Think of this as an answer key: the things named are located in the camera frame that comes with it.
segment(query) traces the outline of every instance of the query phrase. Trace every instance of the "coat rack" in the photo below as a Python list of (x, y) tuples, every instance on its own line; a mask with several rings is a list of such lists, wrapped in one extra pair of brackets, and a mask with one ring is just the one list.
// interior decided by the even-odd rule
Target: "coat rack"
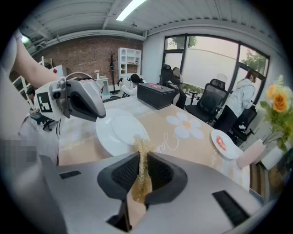
[(108, 61), (110, 62), (110, 68), (111, 68), (111, 72), (112, 72), (112, 82), (113, 82), (113, 86), (114, 86), (114, 91), (112, 91), (112, 94), (118, 94), (118, 92), (115, 90), (115, 81), (114, 81), (114, 63), (116, 60), (113, 58), (113, 56), (116, 54), (116, 52), (113, 53), (113, 51), (111, 51), (110, 54), (110, 58), (108, 59)]

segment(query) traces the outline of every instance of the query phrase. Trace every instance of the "window frame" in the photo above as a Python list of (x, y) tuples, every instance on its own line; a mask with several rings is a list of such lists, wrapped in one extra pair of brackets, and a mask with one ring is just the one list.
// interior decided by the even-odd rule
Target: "window frame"
[[(165, 49), (167, 39), (172, 38), (172, 37), (185, 37), (184, 38), (184, 47), (183, 47), (183, 49)], [(266, 77), (267, 77), (269, 67), (270, 67), (270, 56), (269, 55), (264, 54), (260, 50), (255, 49), (252, 46), (250, 46), (250, 45), (248, 45), (246, 43), (243, 43), (242, 41), (237, 41), (237, 40), (233, 40), (233, 39), (230, 39), (230, 38), (216, 36), (216, 35), (210, 35), (210, 34), (188, 34), (188, 33), (186, 33), (186, 34), (178, 34), (178, 35), (172, 35), (172, 36), (166, 36), (165, 37), (165, 39), (164, 39), (165, 41), (164, 41), (164, 53), (163, 53), (162, 67), (163, 67), (164, 62), (165, 62), (166, 54), (168, 54), (168, 53), (182, 53), (181, 66), (180, 66), (180, 73), (182, 73), (183, 66), (184, 66), (185, 52), (186, 52), (186, 49), (187, 49), (187, 46), (186, 46), (187, 37), (212, 37), (212, 38), (222, 39), (222, 40), (226, 40), (226, 41), (238, 44), (238, 51), (237, 51), (237, 57), (236, 57), (234, 73), (233, 73), (233, 76), (232, 76), (232, 79), (231, 79), (230, 86), (229, 86), (228, 91), (227, 91), (228, 93), (233, 92), (232, 89), (233, 89), (234, 84), (235, 84), (236, 79), (237, 79), (237, 73), (238, 73), (239, 67), (241, 67), (241, 68), (243, 68), (245, 70), (252, 69), (251, 67), (249, 67), (246, 64), (244, 64), (244, 63), (239, 61), (240, 47), (241, 46), (245, 46), (245, 47), (247, 47), (249, 49), (252, 49), (255, 52), (257, 52), (258, 54), (260, 54), (261, 56), (265, 57), (268, 60), (268, 65), (267, 65), (267, 69), (265, 71), (266, 72), (265, 74), (262, 75), (259, 72), (255, 71), (254, 69), (252, 69), (253, 71), (255, 71), (258, 74), (258, 78), (261, 80), (261, 85), (260, 85), (259, 91), (258, 91), (253, 103), (256, 104), (258, 102), (258, 100), (259, 100), (259, 98), (260, 98), (260, 96), (261, 96), (261, 94), (263, 92), (265, 82), (266, 82)]]

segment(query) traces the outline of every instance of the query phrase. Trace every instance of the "black box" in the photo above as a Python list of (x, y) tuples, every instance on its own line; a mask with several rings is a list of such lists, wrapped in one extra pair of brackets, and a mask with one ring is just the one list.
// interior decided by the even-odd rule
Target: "black box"
[(175, 95), (175, 90), (161, 85), (144, 83), (137, 86), (137, 98), (158, 110), (170, 106)]

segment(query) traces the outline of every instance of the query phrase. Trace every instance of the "white flower print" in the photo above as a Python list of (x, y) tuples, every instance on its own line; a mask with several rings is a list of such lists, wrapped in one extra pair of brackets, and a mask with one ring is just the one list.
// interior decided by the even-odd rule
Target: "white flower print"
[(197, 139), (203, 139), (203, 132), (198, 128), (201, 123), (197, 119), (190, 119), (183, 112), (177, 112), (177, 117), (167, 116), (166, 120), (168, 123), (176, 125), (175, 134), (180, 138), (188, 138), (190, 133)]

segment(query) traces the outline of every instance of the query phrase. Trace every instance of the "small plate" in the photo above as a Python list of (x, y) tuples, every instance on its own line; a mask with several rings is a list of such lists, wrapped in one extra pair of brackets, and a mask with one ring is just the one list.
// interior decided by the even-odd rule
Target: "small plate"
[(212, 131), (211, 137), (216, 148), (227, 159), (236, 159), (240, 156), (240, 149), (226, 133), (215, 129)]
[(135, 135), (149, 139), (141, 122), (120, 109), (107, 109), (105, 118), (97, 118), (96, 133), (101, 145), (112, 156), (134, 152)]

